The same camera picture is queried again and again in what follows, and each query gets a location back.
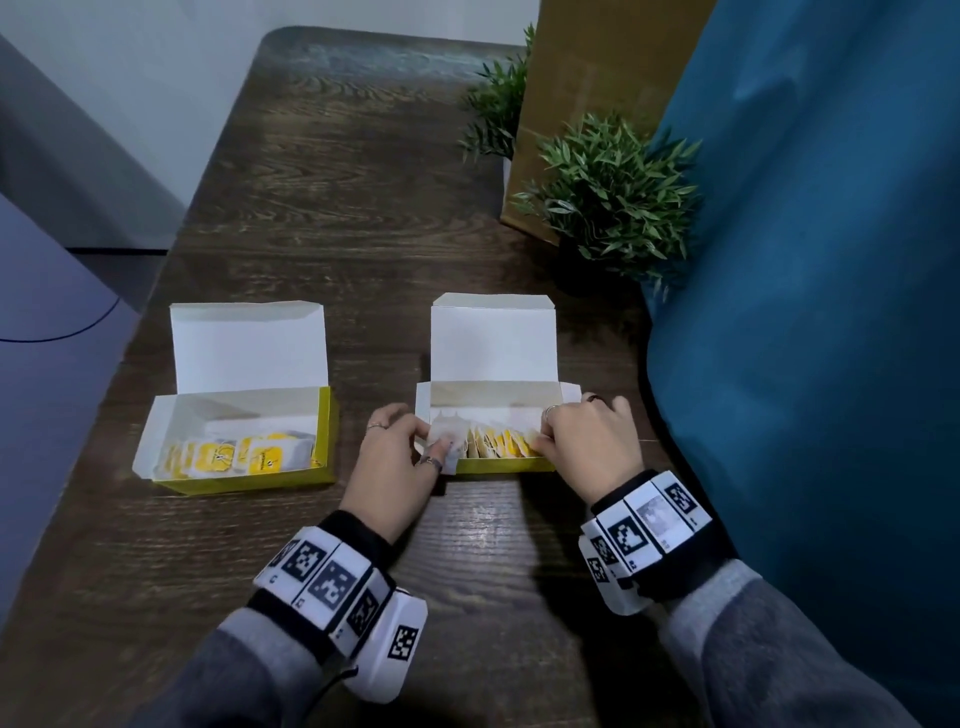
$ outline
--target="yellow box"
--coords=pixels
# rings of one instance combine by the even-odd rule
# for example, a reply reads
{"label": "yellow box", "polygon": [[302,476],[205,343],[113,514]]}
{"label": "yellow box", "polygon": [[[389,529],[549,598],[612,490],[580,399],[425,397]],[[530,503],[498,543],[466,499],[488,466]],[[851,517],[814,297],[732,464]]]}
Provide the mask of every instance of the yellow box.
{"label": "yellow box", "polygon": [[[557,316],[546,296],[440,296],[430,311],[430,374],[416,405],[429,423],[458,416],[526,432],[540,429],[551,404],[580,401],[580,386],[558,378]],[[456,461],[458,475],[552,470],[544,457]]]}
{"label": "yellow box", "polygon": [[[188,496],[332,483],[340,412],[327,382],[318,303],[171,306],[175,395],[154,399],[133,471]],[[270,432],[314,436],[314,467],[281,473],[172,478],[158,471],[176,443]]]}

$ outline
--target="artificial plant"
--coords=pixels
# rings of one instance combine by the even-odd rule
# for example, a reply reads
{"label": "artificial plant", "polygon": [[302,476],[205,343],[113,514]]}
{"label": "artificial plant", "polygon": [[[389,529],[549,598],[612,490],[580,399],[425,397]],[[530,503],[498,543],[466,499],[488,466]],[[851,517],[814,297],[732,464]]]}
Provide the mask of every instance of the artificial plant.
{"label": "artificial plant", "polygon": [[506,64],[494,61],[483,64],[477,71],[483,81],[467,89],[462,99],[464,107],[476,118],[469,123],[460,140],[464,158],[469,155],[497,155],[514,158],[516,130],[520,125],[520,108],[527,89],[527,61],[534,42],[534,27],[523,32],[525,50]]}
{"label": "artificial plant", "polygon": [[700,142],[642,135],[616,114],[587,114],[565,133],[539,140],[543,181],[514,195],[580,255],[635,279],[662,278],[664,261],[686,258],[699,203],[686,172]]}

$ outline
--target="blue curtain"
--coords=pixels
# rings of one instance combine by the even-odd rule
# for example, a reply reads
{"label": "blue curtain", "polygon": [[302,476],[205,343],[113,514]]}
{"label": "blue curtain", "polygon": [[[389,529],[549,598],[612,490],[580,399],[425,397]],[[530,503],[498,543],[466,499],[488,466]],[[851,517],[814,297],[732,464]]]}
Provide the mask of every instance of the blue curtain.
{"label": "blue curtain", "polygon": [[706,202],[661,414],[743,558],[957,725],[960,2],[718,0],[664,125]]}

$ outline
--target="wooden table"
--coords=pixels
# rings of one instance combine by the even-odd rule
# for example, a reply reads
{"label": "wooden table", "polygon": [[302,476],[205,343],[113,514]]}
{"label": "wooden table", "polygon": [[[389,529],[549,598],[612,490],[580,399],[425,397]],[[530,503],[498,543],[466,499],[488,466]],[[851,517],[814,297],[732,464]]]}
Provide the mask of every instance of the wooden table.
{"label": "wooden table", "polygon": [[[265,42],[13,607],[0,725],[114,725],[153,696],[277,547],[336,507],[370,412],[413,401],[445,291],[549,295],[561,378],[625,394],[649,465],[668,467],[638,395],[639,307],[559,293],[552,249],[497,223],[499,159],[462,162],[456,98],[502,52]],[[169,304],[291,299],[326,309],[340,483],[187,498],[135,477],[151,400],[175,391]],[[700,725],[646,620],[605,612],[576,549],[583,516],[555,476],[449,483],[395,568],[430,606],[403,696],[375,708],[338,689],[313,722]]]}

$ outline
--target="silver ring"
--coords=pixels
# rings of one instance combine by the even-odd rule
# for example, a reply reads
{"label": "silver ring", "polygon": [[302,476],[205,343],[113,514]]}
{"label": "silver ring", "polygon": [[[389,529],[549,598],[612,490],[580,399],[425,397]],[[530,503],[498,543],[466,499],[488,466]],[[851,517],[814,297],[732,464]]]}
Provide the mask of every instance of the silver ring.
{"label": "silver ring", "polygon": [[440,471],[444,469],[444,464],[440,462],[440,460],[438,460],[435,457],[430,457],[430,455],[427,455],[426,453],[423,454],[423,457],[420,459],[420,462],[430,463],[430,465],[432,465],[434,468],[437,469],[437,475],[439,475]]}

